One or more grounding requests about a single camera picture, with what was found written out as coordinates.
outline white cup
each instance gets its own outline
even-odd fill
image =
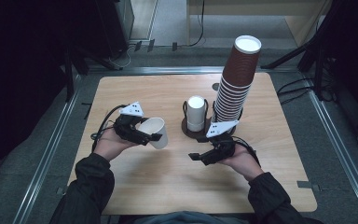
[[[165,130],[165,122],[161,118],[150,118],[144,121],[138,128],[138,131],[152,134],[160,133],[161,138],[158,141],[150,141],[149,143],[155,149],[162,149],[168,145],[167,131]]]
[[[203,97],[194,95],[187,101],[187,128],[191,132],[199,132],[204,127],[205,100]]]

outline white triangular marker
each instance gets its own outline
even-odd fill
[[[127,105],[126,107],[120,109],[119,114],[143,117],[144,111],[142,110],[139,102],[135,102],[133,104]]]
[[[239,121],[232,120],[232,121],[223,121],[223,122],[211,122],[211,126],[209,127],[208,132],[206,133],[206,137],[214,137],[225,133],[226,131],[230,130],[232,127],[237,125]]]

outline sleeve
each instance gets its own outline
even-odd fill
[[[259,175],[249,182],[248,199],[259,223],[307,223],[290,204],[290,197],[271,173]]]
[[[109,162],[91,153],[76,164],[77,180],[71,182],[50,223],[100,223],[115,186]]]

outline dark jacket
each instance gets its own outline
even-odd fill
[[[101,212],[106,207],[115,186],[115,177],[109,162],[91,153],[76,165],[77,180],[73,181],[60,200],[50,223],[101,223]],[[290,204],[289,195],[281,184],[265,173],[251,182],[249,202],[260,223],[307,223]],[[180,212],[153,216],[145,223],[224,223],[202,213]]]

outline hand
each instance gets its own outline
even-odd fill
[[[94,153],[104,157],[108,161],[116,158],[122,151],[137,144],[121,139],[112,128],[107,127],[94,149]]]
[[[258,175],[264,174],[255,159],[249,154],[248,150],[236,144],[235,152],[232,157],[224,159],[219,163],[230,166],[240,175],[243,175],[247,181],[255,179]]]

